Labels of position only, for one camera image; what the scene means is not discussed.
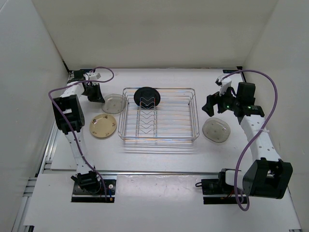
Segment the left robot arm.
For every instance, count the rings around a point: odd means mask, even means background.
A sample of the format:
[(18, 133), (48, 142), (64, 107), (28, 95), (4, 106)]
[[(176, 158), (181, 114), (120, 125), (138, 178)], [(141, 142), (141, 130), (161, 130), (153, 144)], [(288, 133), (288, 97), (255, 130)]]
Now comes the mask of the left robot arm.
[(66, 87), (51, 90), (48, 96), (52, 101), (56, 125), (67, 138), (77, 166), (76, 174), (71, 179), (80, 189), (92, 195), (105, 195), (104, 180), (87, 155), (83, 133), (85, 118), (79, 102), (82, 95), (90, 102), (105, 102), (98, 79), (100, 74), (95, 69), (74, 71)]

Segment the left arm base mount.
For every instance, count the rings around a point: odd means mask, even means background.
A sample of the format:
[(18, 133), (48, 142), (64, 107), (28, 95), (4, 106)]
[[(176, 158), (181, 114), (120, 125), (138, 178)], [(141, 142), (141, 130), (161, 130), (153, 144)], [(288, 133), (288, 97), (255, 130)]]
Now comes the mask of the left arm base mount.
[(114, 203), (116, 192), (116, 179), (104, 179), (107, 193), (105, 193), (102, 184), (94, 190), (81, 189), (77, 183), (74, 183), (71, 202), (72, 203)]

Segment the black round plate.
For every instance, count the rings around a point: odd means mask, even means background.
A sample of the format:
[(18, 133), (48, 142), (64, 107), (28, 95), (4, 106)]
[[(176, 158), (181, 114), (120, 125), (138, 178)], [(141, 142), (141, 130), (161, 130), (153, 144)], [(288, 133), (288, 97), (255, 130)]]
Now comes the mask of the black round plate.
[(134, 102), (141, 109), (154, 109), (160, 101), (160, 93), (152, 87), (141, 87), (134, 93)]

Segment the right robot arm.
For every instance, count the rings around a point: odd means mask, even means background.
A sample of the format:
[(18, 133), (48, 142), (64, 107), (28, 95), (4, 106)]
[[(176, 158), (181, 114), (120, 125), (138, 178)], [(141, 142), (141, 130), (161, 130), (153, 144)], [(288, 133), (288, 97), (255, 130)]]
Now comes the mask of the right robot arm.
[(214, 115), (214, 106), (218, 112), (230, 110), (238, 118), (241, 128), (250, 143), (253, 163), (246, 171), (238, 173), (223, 169), (217, 180), (217, 188), (228, 193), (237, 185), (246, 195), (281, 199), (288, 187), (293, 168), (284, 162), (276, 152), (268, 132), (262, 128), (265, 114), (261, 106), (255, 105), (255, 84), (240, 82), (237, 90), (231, 87), (231, 81), (217, 81), (220, 90), (207, 97), (202, 110), (209, 116)]

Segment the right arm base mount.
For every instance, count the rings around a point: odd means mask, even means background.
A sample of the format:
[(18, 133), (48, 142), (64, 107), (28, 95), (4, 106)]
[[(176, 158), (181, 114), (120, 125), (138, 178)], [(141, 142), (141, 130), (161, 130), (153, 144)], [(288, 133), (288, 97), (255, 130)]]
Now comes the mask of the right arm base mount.
[(201, 179), (195, 184), (202, 190), (204, 205), (237, 204), (234, 187), (219, 179)]

